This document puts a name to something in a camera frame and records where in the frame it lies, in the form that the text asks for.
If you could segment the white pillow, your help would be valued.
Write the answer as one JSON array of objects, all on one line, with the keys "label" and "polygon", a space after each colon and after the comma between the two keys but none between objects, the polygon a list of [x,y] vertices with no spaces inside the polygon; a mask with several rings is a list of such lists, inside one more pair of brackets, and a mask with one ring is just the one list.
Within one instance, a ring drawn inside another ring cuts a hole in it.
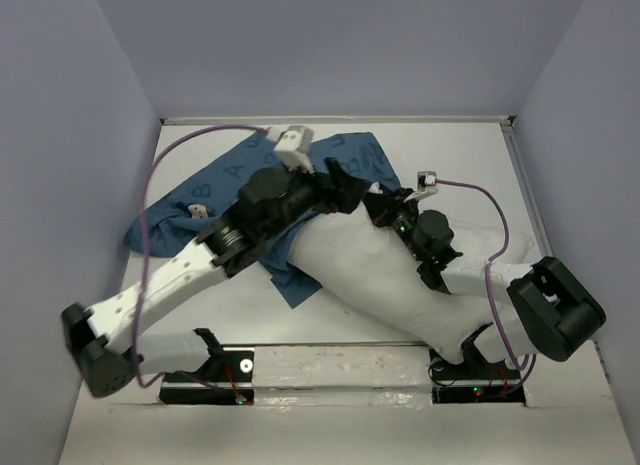
[{"label": "white pillow", "polygon": [[452,364],[463,361],[472,334],[489,362],[534,353],[508,296],[495,291],[507,336],[500,337],[486,295],[449,295],[429,289],[417,261],[389,228],[373,225],[364,205],[350,214],[319,214],[295,235],[287,261],[351,307],[426,343]]}]

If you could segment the blue letter-print pillowcase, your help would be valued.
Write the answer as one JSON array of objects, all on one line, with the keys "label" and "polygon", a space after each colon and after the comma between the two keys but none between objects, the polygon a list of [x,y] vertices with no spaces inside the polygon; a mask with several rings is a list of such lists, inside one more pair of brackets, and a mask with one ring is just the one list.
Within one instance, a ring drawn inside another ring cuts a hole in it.
[{"label": "blue letter-print pillowcase", "polygon": [[[207,164],[146,210],[150,255],[171,258],[202,229],[212,225],[237,198],[250,176],[261,168],[279,167],[274,145],[259,134],[241,141]],[[389,192],[401,186],[399,177],[377,138],[370,132],[336,134],[316,141],[309,153],[314,168],[326,170],[324,159],[333,157],[350,175],[377,183]],[[271,282],[295,308],[321,289],[320,283],[287,262],[287,253],[302,226],[315,215],[307,213],[286,234],[270,245],[259,263]]]}]

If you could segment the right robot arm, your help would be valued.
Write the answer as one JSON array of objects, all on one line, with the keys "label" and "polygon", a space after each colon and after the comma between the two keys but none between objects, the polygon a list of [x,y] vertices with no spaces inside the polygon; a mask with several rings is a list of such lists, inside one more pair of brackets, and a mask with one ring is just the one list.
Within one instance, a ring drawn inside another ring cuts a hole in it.
[{"label": "right robot arm", "polygon": [[475,258],[456,250],[446,215],[421,211],[411,189],[369,192],[364,205],[371,222],[393,231],[432,291],[467,295],[489,303],[492,321],[462,343],[460,364],[482,377],[496,363],[541,354],[567,361],[606,322],[606,313],[567,266],[553,256],[532,264]]}]

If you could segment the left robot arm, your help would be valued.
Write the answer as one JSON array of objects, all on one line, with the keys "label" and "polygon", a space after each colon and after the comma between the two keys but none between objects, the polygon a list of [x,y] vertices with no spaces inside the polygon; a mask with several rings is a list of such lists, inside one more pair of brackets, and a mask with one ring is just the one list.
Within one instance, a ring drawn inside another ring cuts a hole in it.
[{"label": "left robot arm", "polygon": [[186,301],[240,273],[267,255],[269,245],[310,211],[353,212],[370,184],[333,158],[327,170],[262,168],[238,191],[236,202],[177,255],[139,283],[109,299],[61,314],[67,350],[95,398],[130,382],[150,387],[160,376],[215,377],[225,350],[207,328],[145,336]]}]

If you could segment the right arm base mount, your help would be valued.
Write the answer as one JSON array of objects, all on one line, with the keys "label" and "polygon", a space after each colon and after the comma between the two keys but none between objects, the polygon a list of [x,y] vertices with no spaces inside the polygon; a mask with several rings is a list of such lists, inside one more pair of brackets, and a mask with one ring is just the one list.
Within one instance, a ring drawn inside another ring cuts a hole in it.
[{"label": "right arm base mount", "polygon": [[521,373],[503,363],[453,365],[435,350],[429,351],[429,358],[427,374],[433,404],[526,404]]}]

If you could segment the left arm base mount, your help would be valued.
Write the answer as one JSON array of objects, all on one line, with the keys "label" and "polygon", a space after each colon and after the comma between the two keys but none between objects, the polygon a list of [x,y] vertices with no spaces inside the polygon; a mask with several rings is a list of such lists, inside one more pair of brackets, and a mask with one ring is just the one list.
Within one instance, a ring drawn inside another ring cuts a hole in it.
[{"label": "left arm base mount", "polygon": [[165,374],[158,394],[166,405],[245,406],[254,402],[255,349],[223,346],[206,328],[193,330],[198,354],[188,358],[197,367],[177,365]]}]

